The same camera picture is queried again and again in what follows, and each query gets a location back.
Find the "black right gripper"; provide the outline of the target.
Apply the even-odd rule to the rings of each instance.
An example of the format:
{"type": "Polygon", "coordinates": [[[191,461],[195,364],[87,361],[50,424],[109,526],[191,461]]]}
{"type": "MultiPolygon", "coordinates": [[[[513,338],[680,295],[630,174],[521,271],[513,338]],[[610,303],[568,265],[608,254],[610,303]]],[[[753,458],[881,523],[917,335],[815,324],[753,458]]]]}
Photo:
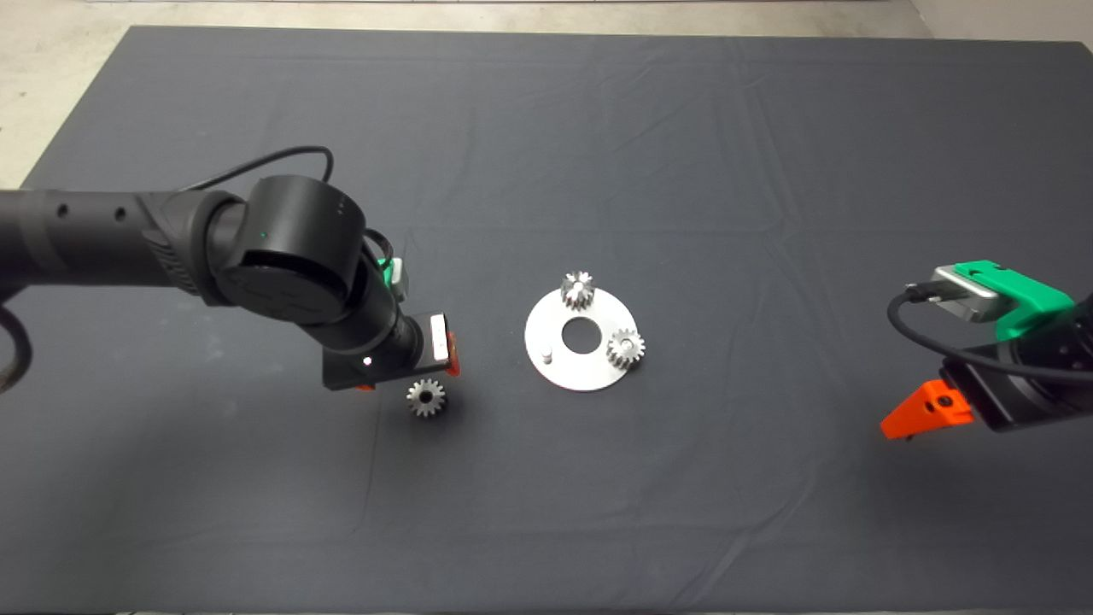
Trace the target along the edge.
{"type": "Polygon", "coordinates": [[[1016,377],[950,358],[942,360],[940,372],[947,382],[919,385],[881,421],[886,439],[969,425],[973,410],[994,431],[1022,427],[1026,394],[1016,377]]]}

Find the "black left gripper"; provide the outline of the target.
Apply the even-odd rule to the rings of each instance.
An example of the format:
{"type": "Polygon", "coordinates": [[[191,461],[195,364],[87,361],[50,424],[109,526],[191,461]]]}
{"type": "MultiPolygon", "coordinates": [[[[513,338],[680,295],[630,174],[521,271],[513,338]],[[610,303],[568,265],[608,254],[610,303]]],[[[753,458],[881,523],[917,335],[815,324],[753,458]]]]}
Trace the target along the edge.
{"type": "Polygon", "coordinates": [[[375,386],[430,372],[459,377],[457,339],[445,314],[402,314],[378,346],[356,354],[324,351],[324,387],[375,390],[375,386]]]}

